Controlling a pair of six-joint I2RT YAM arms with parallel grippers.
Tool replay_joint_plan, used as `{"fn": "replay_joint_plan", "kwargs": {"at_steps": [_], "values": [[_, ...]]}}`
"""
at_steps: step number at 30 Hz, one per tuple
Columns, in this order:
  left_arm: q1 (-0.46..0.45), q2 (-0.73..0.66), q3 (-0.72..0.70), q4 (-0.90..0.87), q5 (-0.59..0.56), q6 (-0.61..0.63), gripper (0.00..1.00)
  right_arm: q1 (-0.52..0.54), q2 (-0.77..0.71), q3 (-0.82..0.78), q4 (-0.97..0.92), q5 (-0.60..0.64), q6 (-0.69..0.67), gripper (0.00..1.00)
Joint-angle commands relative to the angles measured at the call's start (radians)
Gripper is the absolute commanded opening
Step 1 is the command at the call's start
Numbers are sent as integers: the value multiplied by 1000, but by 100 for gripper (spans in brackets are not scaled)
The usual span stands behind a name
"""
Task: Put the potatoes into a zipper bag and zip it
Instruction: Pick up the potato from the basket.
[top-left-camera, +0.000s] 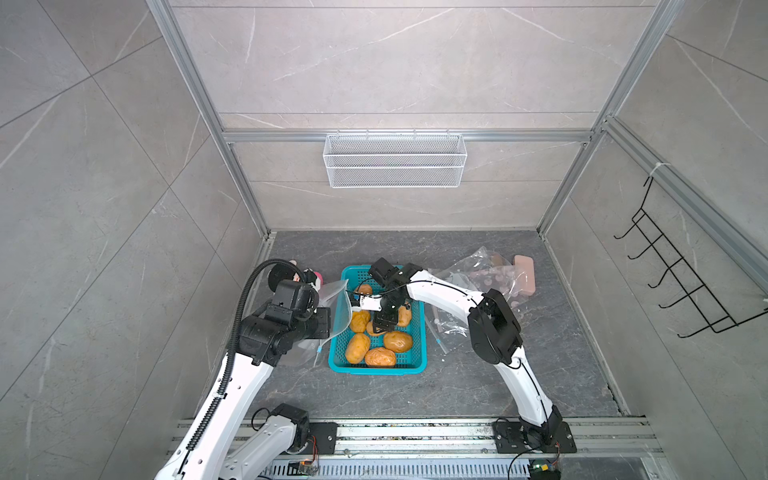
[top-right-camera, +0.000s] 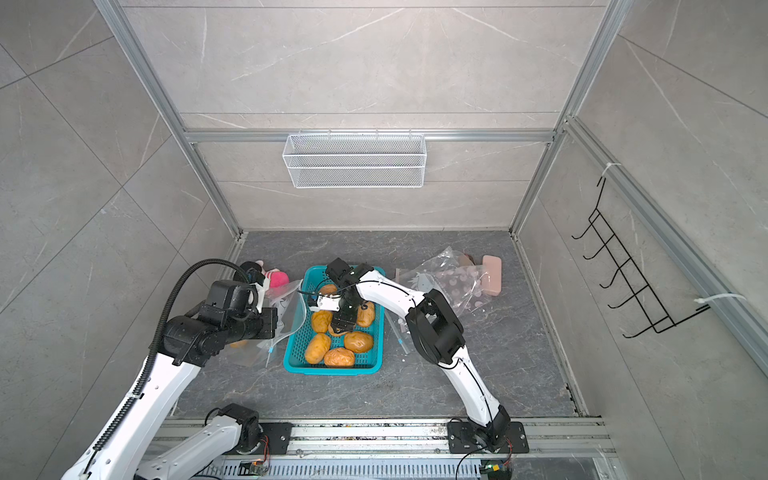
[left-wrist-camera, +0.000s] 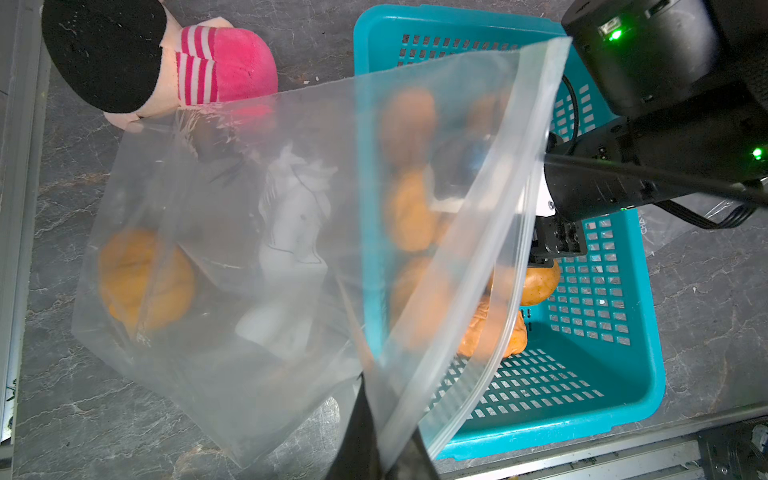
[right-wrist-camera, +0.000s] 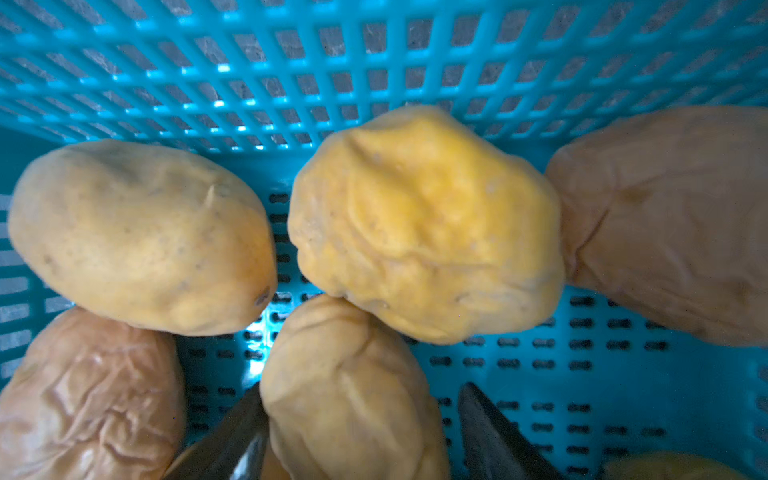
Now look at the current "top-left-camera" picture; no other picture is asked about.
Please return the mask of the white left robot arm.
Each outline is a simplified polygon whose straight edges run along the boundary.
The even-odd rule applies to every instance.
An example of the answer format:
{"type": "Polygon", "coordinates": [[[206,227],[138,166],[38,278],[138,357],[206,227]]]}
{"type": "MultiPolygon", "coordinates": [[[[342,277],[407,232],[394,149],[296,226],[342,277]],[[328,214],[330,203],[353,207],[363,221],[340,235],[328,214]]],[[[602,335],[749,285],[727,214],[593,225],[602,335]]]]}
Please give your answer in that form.
{"type": "Polygon", "coordinates": [[[285,404],[272,410],[248,441],[231,448],[247,410],[280,358],[302,340],[330,338],[333,318],[328,307],[304,313],[288,310],[286,323],[266,310],[262,306],[241,320],[235,351],[225,356],[217,382],[157,479],[256,479],[280,454],[306,448],[308,414],[285,404]]]}

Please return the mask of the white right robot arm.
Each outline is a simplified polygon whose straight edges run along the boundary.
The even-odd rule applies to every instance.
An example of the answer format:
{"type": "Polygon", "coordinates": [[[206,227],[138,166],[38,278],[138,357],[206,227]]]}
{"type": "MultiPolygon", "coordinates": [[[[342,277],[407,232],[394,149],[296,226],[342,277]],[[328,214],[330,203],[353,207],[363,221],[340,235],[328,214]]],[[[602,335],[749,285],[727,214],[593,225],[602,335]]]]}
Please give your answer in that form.
{"type": "Polygon", "coordinates": [[[557,436],[567,433],[567,424],[538,382],[523,347],[521,326],[501,292],[469,290],[418,265],[396,267],[384,258],[370,267],[369,276],[381,291],[356,291],[350,301],[357,310],[375,313],[375,332],[394,327],[400,308],[414,302],[465,319],[473,351],[496,368],[515,401],[525,448],[541,452],[565,448],[557,436]]]}

